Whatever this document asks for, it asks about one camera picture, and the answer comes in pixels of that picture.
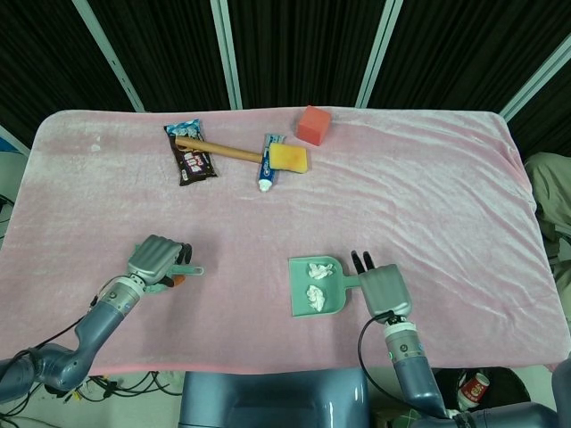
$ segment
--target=table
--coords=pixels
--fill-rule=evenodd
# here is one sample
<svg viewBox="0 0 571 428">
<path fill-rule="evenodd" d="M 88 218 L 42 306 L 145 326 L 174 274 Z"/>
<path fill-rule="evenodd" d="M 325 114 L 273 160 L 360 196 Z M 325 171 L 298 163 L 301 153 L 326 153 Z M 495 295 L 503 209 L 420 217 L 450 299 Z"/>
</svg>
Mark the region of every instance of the table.
<svg viewBox="0 0 571 428">
<path fill-rule="evenodd" d="M 2 358 L 83 315 L 149 234 L 189 242 L 206 275 L 140 301 L 93 374 L 273 373 L 357 366 L 360 290 L 334 316 L 291 317 L 288 258 L 368 250 L 397 263 L 433 366 L 558 363 L 571 341 L 531 186 L 489 112 L 328 108 L 321 147 L 294 138 L 300 108 L 199 113 L 63 111 L 39 128 L 0 252 Z M 260 151 L 266 132 L 310 150 L 310 172 L 213 156 L 219 177 L 178 186 L 162 127 L 200 118 L 208 141 Z M 351 267 L 345 274 L 354 274 Z M 59 343 L 74 346 L 72 333 Z M 389 365 L 382 328 L 369 365 Z"/>
</svg>

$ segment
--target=red sponge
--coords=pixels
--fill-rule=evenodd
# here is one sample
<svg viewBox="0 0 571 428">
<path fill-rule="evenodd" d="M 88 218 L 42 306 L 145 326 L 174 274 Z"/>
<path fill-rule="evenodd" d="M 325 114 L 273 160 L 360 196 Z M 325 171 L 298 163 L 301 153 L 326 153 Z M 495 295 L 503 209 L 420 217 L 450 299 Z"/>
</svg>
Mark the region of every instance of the red sponge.
<svg viewBox="0 0 571 428">
<path fill-rule="evenodd" d="M 308 143 L 321 145 L 329 128 L 329 123 L 331 123 L 330 113 L 308 105 L 297 124 L 295 136 Z"/>
</svg>

